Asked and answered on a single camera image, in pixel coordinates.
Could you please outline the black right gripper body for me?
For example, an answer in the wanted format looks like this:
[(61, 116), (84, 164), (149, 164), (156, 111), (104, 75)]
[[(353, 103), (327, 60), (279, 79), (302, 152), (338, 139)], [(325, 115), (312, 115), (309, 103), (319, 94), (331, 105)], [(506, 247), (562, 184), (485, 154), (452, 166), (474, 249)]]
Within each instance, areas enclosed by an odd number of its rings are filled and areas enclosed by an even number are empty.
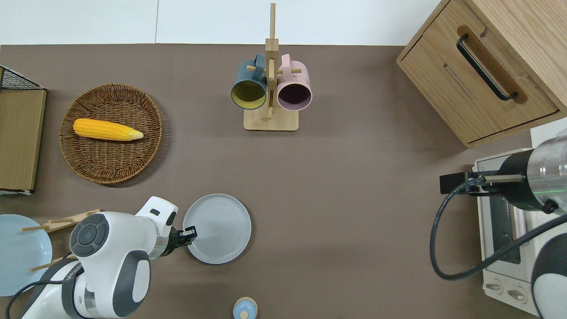
[[(478, 179), (481, 176), (493, 176), (497, 175), (496, 170), (481, 171), (481, 172), (465, 172), (465, 180)], [(483, 182), (481, 184), (471, 184), (466, 186), (465, 193), (470, 196), (491, 196), (491, 194), (498, 194), (499, 191), (496, 186), (488, 182)]]

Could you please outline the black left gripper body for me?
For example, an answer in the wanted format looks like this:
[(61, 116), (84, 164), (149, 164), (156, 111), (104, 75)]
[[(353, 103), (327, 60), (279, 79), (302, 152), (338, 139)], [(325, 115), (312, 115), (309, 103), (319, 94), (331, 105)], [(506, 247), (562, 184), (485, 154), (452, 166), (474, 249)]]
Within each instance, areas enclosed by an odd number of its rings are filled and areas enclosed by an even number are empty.
[(167, 246), (165, 248), (165, 256), (168, 256), (174, 251), (174, 249), (180, 248), (185, 245), (185, 237), (182, 235), (182, 231), (176, 230), (176, 228), (170, 229), (170, 234), (168, 236)]

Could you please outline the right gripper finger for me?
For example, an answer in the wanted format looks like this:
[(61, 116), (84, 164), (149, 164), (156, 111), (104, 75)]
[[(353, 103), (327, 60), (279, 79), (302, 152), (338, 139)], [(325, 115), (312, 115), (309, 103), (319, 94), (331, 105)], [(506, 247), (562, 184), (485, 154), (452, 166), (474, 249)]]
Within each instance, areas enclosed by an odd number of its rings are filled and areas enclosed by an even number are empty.
[(440, 194), (450, 194), (460, 184), (470, 179), (470, 172), (454, 172), (440, 176)]

